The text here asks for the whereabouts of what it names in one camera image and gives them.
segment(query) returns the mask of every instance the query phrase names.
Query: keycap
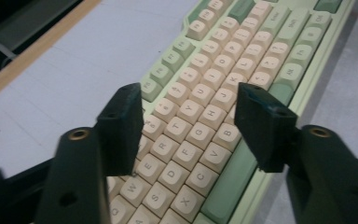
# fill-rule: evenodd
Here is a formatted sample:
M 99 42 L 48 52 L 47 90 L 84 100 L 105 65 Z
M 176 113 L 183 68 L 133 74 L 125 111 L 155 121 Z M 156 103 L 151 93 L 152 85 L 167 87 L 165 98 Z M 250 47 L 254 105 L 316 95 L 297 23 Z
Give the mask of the keycap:
M 215 92 L 212 88 L 200 83 L 191 92 L 189 99 L 202 106 L 206 106 L 209 104 L 214 94 Z
M 153 115 L 168 123 L 173 118 L 173 116 L 175 116 L 178 109 L 179 106 L 174 104 L 169 99 L 161 98 L 156 104 Z
M 234 34 L 236 30 L 240 27 L 240 24 L 231 17 L 225 17 L 220 23 L 220 28 L 228 31 L 229 34 Z
M 234 148 L 240 142 L 241 134 L 237 127 L 231 124 L 222 123 L 216 135 L 213 137 L 213 141 L 229 151 L 234 151 Z
M 221 88 L 216 92 L 216 95 L 211 100 L 211 105 L 216 105 L 226 112 L 231 109 L 237 100 L 237 94 L 228 89 Z
M 176 161 L 178 164 L 191 171 L 196 165 L 201 155 L 202 150 L 199 147 L 196 147 L 193 144 L 184 141 L 182 145 L 179 146 L 176 153 L 173 155 L 172 160 Z
M 205 199 L 196 191 L 183 185 L 173 200 L 171 208 L 187 221 L 192 222 Z
M 159 222 L 160 224 L 188 224 L 188 222 L 173 212 L 172 209 L 168 209 L 167 213 L 165 213 L 162 220 Z
M 302 78 L 303 72 L 304 68 L 301 65 L 297 63 L 286 63 L 279 72 L 275 83 L 285 84 L 291 87 L 292 90 L 295 90 Z
M 158 181 L 167 189 L 177 193 L 189 175 L 190 172 L 183 166 L 180 166 L 174 161 L 170 161 L 162 171 Z
M 180 68 L 180 66 L 182 66 L 184 61 L 185 60 L 182 58 L 182 56 L 173 49 L 167 50 L 162 55 L 162 64 L 167 66 L 172 71 L 172 74 L 175 73 Z
M 202 21 L 192 21 L 188 26 L 187 37 L 195 40 L 202 40 L 209 32 L 208 26 Z
M 220 51 L 222 51 L 222 48 L 218 43 L 212 40 L 207 40 L 205 44 L 202 46 L 200 53 L 206 55 L 211 60 L 214 60 L 217 57 L 217 55 L 220 54 Z
M 246 77 L 239 73 L 230 73 L 222 84 L 222 88 L 228 89 L 233 92 L 238 91 L 238 83 L 247 82 Z
M 210 9 L 203 9 L 199 14 L 199 21 L 202 21 L 211 29 L 217 21 L 217 15 Z
M 228 16 L 237 20 L 238 23 L 241 23 L 252 10 L 254 5 L 254 1 L 239 0 L 229 11 Z
M 144 119 L 144 128 L 142 129 L 142 134 L 150 138 L 153 141 L 159 137 L 160 134 L 164 131 L 167 123 L 158 119 L 154 115 L 148 115 Z
M 248 83 L 259 86 L 267 91 L 272 83 L 272 76 L 264 72 L 256 72 L 249 79 Z
M 319 0 L 314 10 L 336 13 L 342 0 Z
M 199 118 L 199 122 L 217 130 L 226 117 L 227 112 L 215 105 L 207 105 Z
M 181 143 L 185 140 L 188 132 L 191 129 L 191 124 L 183 119 L 179 119 L 178 117 L 174 117 L 168 123 L 164 134 L 173 139 L 174 141 Z
M 205 149 L 205 153 L 202 154 L 200 162 L 220 174 L 230 156 L 230 151 L 212 142 Z
M 188 133 L 186 141 L 194 144 L 196 147 L 205 149 L 208 146 L 208 143 L 212 140 L 214 133 L 215 131 L 211 127 L 208 127 L 200 122 L 196 122 Z
M 142 98 L 148 102 L 153 102 L 158 94 L 161 92 L 162 87 L 150 77 L 147 77 L 141 82 Z
M 234 66 L 234 64 L 235 64 L 235 60 L 233 58 L 230 58 L 224 54 L 220 54 L 213 61 L 212 68 L 220 71 L 225 76 L 227 76 L 229 71 L 231 71 L 232 67 Z
M 191 52 L 193 52 L 195 47 L 187 39 L 180 38 L 173 42 L 172 48 L 180 55 L 182 55 L 184 59 L 186 59 L 191 54 Z
M 136 173 L 148 183 L 153 184 L 156 182 L 164 167 L 164 162 L 151 154 L 147 154 L 136 167 Z
M 159 85 L 165 86 L 172 78 L 173 72 L 164 64 L 158 63 L 152 67 L 150 78 Z
M 271 11 L 271 4 L 266 1 L 260 1 L 252 7 L 248 17 L 263 21 Z
M 190 67 L 195 69 L 197 72 L 204 74 L 206 70 L 211 66 L 211 59 L 203 54 L 195 54 L 190 62 Z
M 131 176 L 121 188 L 120 195 L 127 199 L 133 206 L 137 207 L 141 204 L 142 199 L 150 188 L 150 184 L 144 181 L 141 177 Z
M 201 79 L 200 73 L 191 67 L 186 67 L 178 78 L 178 82 L 184 84 L 186 87 L 190 88 L 191 90 L 199 84 Z
M 149 190 L 144 198 L 143 204 L 150 209 L 151 212 L 162 218 L 173 201 L 174 194 L 156 182 Z
M 112 201 L 120 192 L 124 181 L 117 176 L 108 176 L 107 178 L 107 192 L 109 193 L 109 202 Z
M 131 217 L 129 224 L 137 223 L 158 223 L 159 218 L 153 213 L 147 210 L 142 204 L 136 209 L 135 213 Z
M 203 75 L 200 83 L 212 88 L 214 91 L 217 91 L 219 89 L 219 87 L 222 85 L 225 78 L 226 78 L 226 76 L 223 75 L 222 72 L 220 72 L 214 68 L 210 68 Z
M 190 124 L 195 124 L 204 107 L 192 100 L 186 100 L 180 107 L 177 116 Z
M 215 223 L 228 222 L 231 211 L 246 187 L 247 179 L 253 173 L 256 162 L 252 160 L 253 155 L 248 150 L 249 148 L 242 142 L 234 151 L 201 207 L 202 214 Z
M 168 163 L 177 148 L 179 148 L 179 144 L 177 142 L 162 134 L 153 144 L 152 148 L 150 149 L 150 153 L 156 156 L 161 161 Z
M 275 41 L 283 42 L 289 47 L 293 46 L 309 15 L 306 8 L 295 8 L 282 26 Z
M 208 4 L 208 9 L 214 12 L 218 17 L 220 17 L 227 6 L 224 5 L 222 1 L 219 0 L 211 0 Z
M 235 66 L 232 68 L 233 73 L 243 75 L 246 79 L 249 79 L 255 70 L 256 63 L 249 58 L 240 58 Z
M 109 204 L 109 207 L 110 219 L 113 224 L 127 223 L 132 214 L 135 212 L 135 208 L 120 195 L 113 199 L 113 201 Z
M 267 31 L 273 36 L 275 36 L 281 29 L 289 13 L 290 10 L 287 6 L 276 6 L 271 10 L 271 12 L 261 25 L 260 31 Z
M 193 171 L 191 171 L 186 184 L 194 189 L 200 195 L 206 197 L 211 190 L 218 174 L 210 168 L 197 163 Z
M 174 82 L 167 91 L 165 98 L 176 105 L 181 105 L 190 94 L 190 89 L 180 82 Z
M 149 153 L 150 148 L 153 146 L 153 141 L 149 138 L 145 137 L 144 135 L 141 136 L 141 140 L 139 141 L 139 149 L 138 153 L 136 154 L 136 158 L 141 160 L 144 156 Z

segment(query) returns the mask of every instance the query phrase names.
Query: shift key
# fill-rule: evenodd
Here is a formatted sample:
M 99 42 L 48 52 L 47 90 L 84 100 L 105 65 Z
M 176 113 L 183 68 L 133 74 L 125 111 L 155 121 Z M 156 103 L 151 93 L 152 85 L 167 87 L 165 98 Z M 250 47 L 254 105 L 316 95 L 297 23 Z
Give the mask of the shift key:
M 310 16 L 306 8 L 296 8 L 289 15 L 274 42 L 283 42 L 292 47 Z

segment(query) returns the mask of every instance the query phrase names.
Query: screw hole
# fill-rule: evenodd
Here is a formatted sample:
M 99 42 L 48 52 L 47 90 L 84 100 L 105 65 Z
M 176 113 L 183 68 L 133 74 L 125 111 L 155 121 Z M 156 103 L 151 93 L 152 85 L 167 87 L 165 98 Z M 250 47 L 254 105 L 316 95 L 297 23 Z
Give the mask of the screw hole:
M 115 119 L 117 117 L 117 113 L 108 114 L 107 117 L 110 119 Z
M 60 206 L 68 207 L 77 202 L 77 196 L 74 192 L 67 192 L 60 198 Z
M 90 132 L 88 130 L 80 129 L 76 130 L 69 134 L 69 139 L 73 141 L 81 140 L 89 136 Z
M 316 135 L 318 137 L 330 137 L 330 133 L 325 130 L 325 129 L 320 129 L 320 128 L 313 128 L 310 130 L 310 133 L 312 133 L 313 135 Z

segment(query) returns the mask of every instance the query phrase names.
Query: cream keycap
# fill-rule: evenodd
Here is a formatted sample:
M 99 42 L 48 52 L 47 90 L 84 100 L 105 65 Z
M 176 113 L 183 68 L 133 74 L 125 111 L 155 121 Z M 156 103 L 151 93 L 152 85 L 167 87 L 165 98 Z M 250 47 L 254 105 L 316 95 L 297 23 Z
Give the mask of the cream keycap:
M 208 143 L 212 140 L 215 130 L 211 127 L 206 126 L 200 122 L 197 122 L 190 133 L 188 133 L 186 140 L 189 143 L 194 144 L 194 146 L 201 149 L 205 149 L 208 146 Z
M 230 156 L 230 151 L 212 142 L 205 149 L 205 152 L 200 158 L 200 162 L 220 174 Z
M 222 82 L 225 80 L 225 78 L 226 76 L 223 75 L 222 72 L 210 68 L 203 75 L 200 83 L 211 87 L 214 91 L 217 91 L 219 87 L 222 85 Z
M 234 125 L 222 123 L 213 141 L 230 151 L 234 151 L 237 144 L 240 142 L 241 133 L 238 128 Z
M 120 195 L 115 197 L 109 204 L 109 207 L 110 219 L 113 224 L 127 223 L 135 212 L 135 208 Z
M 206 197 L 218 176 L 217 173 L 208 167 L 201 163 L 197 163 L 196 167 L 191 171 L 186 184 L 202 196 Z
M 165 122 L 170 122 L 173 116 L 176 115 L 179 106 L 167 98 L 161 98 L 155 106 L 153 115 Z
M 212 88 L 200 83 L 191 92 L 189 99 L 205 107 L 214 94 L 215 91 Z
M 137 207 L 141 204 L 142 199 L 150 188 L 150 184 L 144 181 L 140 176 L 131 176 L 121 188 L 120 195 Z
M 158 217 L 163 217 L 174 197 L 170 190 L 156 182 L 146 194 L 143 204 Z
M 151 154 L 147 154 L 136 167 L 136 173 L 145 179 L 148 183 L 153 184 L 156 182 L 164 167 L 164 162 Z
M 144 128 L 142 129 L 142 134 L 146 137 L 156 141 L 160 134 L 164 131 L 167 123 L 162 121 L 161 119 L 157 118 L 154 115 L 148 115 L 144 119 L 145 124 Z
M 142 204 L 136 209 L 128 224 L 158 224 L 159 218 Z
M 199 118 L 199 122 L 217 130 L 226 117 L 227 112 L 216 105 L 207 105 Z
M 191 90 L 199 84 L 201 79 L 201 75 L 197 70 L 191 67 L 186 67 L 182 73 L 179 75 L 178 82 L 182 83 L 186 87 L 190 88 Z
M 190 89 L 180 82 L 174 82 L 167 91 L 165 98 L 171 100 L 176 105 L 181 105 L 190 94 Z
M 199 119 L 204 107 L 192 100 L 186 100 L 180 107 L 177 116 L 190 124 L 195 124 Z
M 177 193 L 185 183 L 188 175 L 190 175 L 190 172 L 183 168 L 183 166 L 170 161 L 159 176 L 158 182 L 167 187 L 167 189 Z
M 188 132 L 191 129 L 191 124 L 183 119 L 174 117 L 168 123 L 167 128 L 164 131 L 164 134 L 173 139 L 174 141 L 181 143 L 185 140 Z
M 153 144 L 152 148 L 150 149 L 150 153 L 161 161 L 167 163 L 177 148 L 179 148 L 179 144 L 177 142 L 162 134 Z
M 187 221 L 192 222 L 204 201 L 205 199 L 196 191 L 183 185 L 173 200 L 171 208 Z
M 172 160 L 191 171 L 201 155 L 201 149 L 187 141 L 184 141 L 173 155 Z
M 211 105 L 218 106 L 228 112 L 237 101 L 237 94 L 228 89 L 221 88 L 211 101 Z

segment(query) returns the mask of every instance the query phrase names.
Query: space bar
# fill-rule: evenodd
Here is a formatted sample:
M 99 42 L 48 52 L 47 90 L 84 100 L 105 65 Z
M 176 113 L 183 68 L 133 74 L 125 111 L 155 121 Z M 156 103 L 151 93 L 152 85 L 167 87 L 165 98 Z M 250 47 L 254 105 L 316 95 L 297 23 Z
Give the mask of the space bar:
M 201 208 L 201 213 L 217 224 L 227 223 L 255 171 L 255 157 L 243 141 L 231 156 Z

